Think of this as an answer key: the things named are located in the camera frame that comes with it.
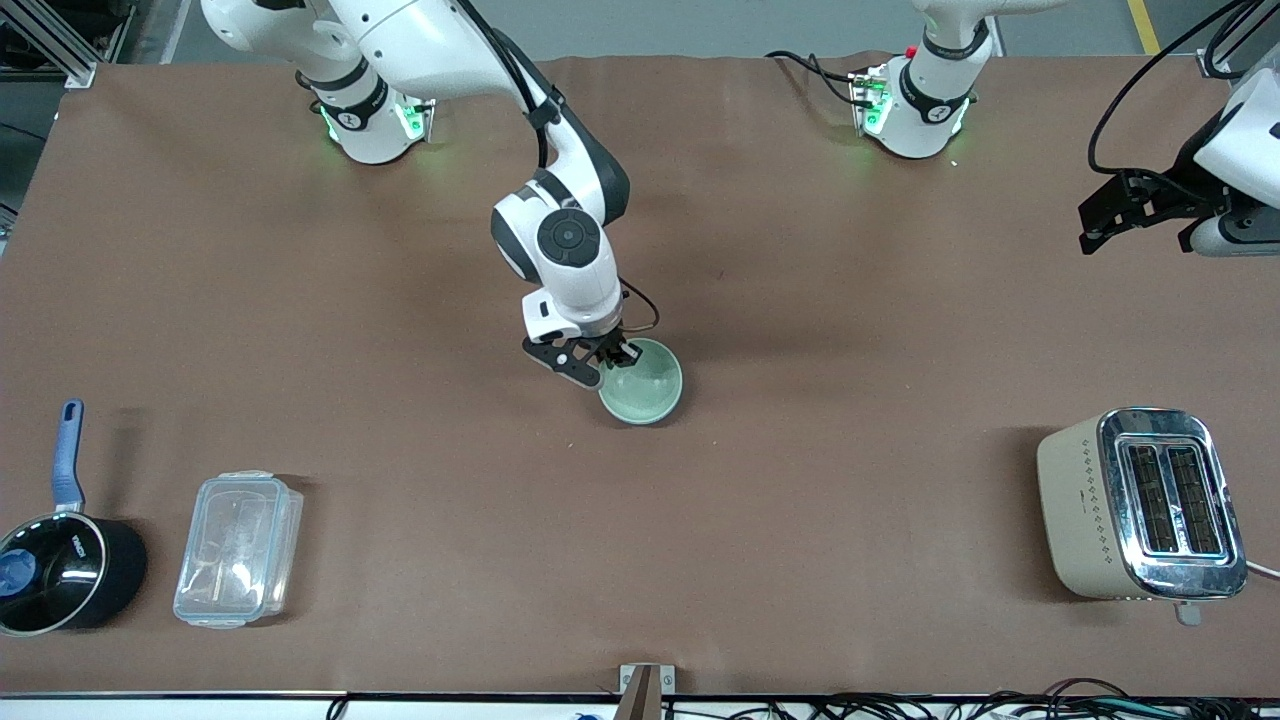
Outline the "green bowl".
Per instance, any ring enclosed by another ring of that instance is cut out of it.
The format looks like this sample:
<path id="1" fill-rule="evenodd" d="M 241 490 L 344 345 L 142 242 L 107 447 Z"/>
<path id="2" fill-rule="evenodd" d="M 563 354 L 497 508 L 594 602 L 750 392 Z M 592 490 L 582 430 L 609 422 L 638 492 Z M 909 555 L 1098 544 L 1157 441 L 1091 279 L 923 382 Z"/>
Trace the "green bowl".
<path id="1" fill-rule="evenodd" d="M 639 351 L 639 357 L 631 366 L 602 368 L 600 401 L 622 423 L 652 425 L 678 406 L 684 370 L 675 354 L 658 341 L 635 338 L 628 343 Z"/>

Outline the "brown table cover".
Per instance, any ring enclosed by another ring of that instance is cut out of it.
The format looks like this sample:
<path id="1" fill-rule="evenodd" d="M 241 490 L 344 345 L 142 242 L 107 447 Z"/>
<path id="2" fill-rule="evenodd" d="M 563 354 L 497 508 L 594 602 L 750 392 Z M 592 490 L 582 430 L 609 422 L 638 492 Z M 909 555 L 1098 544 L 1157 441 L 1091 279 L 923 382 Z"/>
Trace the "brown table cover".
<path id="1" fill-rule="evenodd" d="M 0 691 L 593 692 L 652 661 L 712 693 L 1280 696 L 1280 583 L 1185 628 L 1050 561 L 1038 443 L 1155 405 L 1206 423 L 1280 565 L 1280 259 L 1172 223 L 1078 247 L 1088 136 L 1139 64 L 995 60 L 948 151 L 901 161 L 780 63 L 550 63 L 632 178 L 609 237 L 684 366 L 648 428 L 520 347 L 508 100 L 362 167 L 289 69 L 102 70 L 0 259 L 0 534 L 49 509 L 79 397 L 87 509 L 148 574 L 100 632 L 0 638 Z M 195 501 L 232 471 L 303 495 L 285 605 L 192 626 Z"/>

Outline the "cream and chrome toaster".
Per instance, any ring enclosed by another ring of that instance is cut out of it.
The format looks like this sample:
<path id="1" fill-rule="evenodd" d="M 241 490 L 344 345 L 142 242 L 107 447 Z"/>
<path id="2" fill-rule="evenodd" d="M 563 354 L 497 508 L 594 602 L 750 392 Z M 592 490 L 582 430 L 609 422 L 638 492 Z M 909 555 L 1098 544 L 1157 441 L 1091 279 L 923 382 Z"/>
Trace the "cream and chrome toaster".
<path id="1" fill-rule="evenodd" d="M 1088 600 L 1167 602 L 1181 625 L 1243 592 L 1251 570 L 1208 427 L 1169 407 L 1116 407 L 1036 455 L 1050 556 Z"/>

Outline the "clear plastic lidded container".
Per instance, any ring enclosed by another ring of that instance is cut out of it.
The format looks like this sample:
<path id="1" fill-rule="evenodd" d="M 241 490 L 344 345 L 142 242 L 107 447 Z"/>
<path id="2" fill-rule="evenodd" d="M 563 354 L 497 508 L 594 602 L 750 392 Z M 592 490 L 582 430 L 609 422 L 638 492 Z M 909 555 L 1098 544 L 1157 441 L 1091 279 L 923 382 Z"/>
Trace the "clear plastic lidded container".
<path id="1" fill-rule="evenodd" d="M 234 629 L 285 605 L 305 497 L 268 471 L 201 484 L 173 600 L 192 626 Z"/>

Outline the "metal table clamp bracket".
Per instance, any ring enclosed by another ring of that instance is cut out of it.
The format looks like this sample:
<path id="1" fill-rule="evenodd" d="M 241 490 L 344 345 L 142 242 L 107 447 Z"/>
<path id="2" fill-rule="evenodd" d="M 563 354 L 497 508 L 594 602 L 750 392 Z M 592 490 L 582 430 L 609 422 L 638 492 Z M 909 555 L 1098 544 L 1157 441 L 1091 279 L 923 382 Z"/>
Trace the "metal table clamp bracket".
<path id="1" fill-rule="evenodd" d="M 669 720 L 666 697 L 676 691 L 673 664 L 622 664 L 613 720 Z"/>

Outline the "aluminium frame profile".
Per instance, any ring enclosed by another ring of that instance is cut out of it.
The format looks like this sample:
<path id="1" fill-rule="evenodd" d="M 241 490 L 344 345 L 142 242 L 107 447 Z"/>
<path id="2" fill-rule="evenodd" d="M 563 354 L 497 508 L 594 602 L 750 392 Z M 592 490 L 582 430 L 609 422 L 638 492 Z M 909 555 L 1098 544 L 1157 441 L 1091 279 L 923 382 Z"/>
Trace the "aluminium frame profile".
<path id="1" fill-rule="evenodd" d="M 137 15 L 138 0 L 0 0 L 0 82 L 88 88 Z"/>

